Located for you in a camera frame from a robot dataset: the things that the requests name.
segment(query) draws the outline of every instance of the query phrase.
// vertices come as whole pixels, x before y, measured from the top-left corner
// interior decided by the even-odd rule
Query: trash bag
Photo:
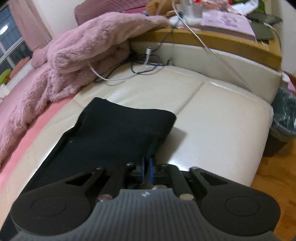
[[[281,142],[296,138],[296,97],[287,89],[279,88],[271,106],[274,117],[270,135]]]

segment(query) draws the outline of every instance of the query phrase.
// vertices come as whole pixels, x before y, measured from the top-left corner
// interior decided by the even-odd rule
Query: stuffed animal
[[[162,5],[159,15],[166,16],[167,18],[172,17],[175,15],[175,13],[169,13],[167,14],[168,11],[173,10],[172,7],[172,0],[152,0],[151,2],[147,3],[146,5],[146,11],[148,16],[156,15],[157,9],[159,6]]]

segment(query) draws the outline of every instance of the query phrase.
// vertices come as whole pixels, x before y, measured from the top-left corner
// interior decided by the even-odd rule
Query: trash can
[[[263,156],[273,156],[289,140],[296,138],[296,97],[287,89],[279,88],[271,106],[274,117]]]

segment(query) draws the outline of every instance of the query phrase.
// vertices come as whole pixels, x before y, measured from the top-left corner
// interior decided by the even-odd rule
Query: wooden floor
[[[296,140],[273,157],[263,157],[252,187],[268,193],[280,205],[274,234],[283,241],[296,236]]]

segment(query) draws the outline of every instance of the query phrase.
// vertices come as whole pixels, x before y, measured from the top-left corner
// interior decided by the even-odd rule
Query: beige leather upholstery
[[[146,52],[146,48],[155,49],[159,43],[131,42],[130,45],[138,54],[143,54]],[[253,93],[268,103],[272,103],[281,82],[281,73],[235,54],[219,50],[212,51],[248,83]],[[153,54],[159,55],[163,64],[171,58],[174,66],[190,69],[210,78],[248,89],[246,84],[238,79],[216,56],[202,47],[163,43]]]
[[[130,74],[125,65],[111,78]],[[123,83],[92,83],[48,122],[19,161],[0,193],[0,226],[26,183],[94,97],[175,113],[177,121],[157,160],[181,170],[198,166],[245,185],[252,183],[273,116],[271,106],[250,92],[173,66]]]

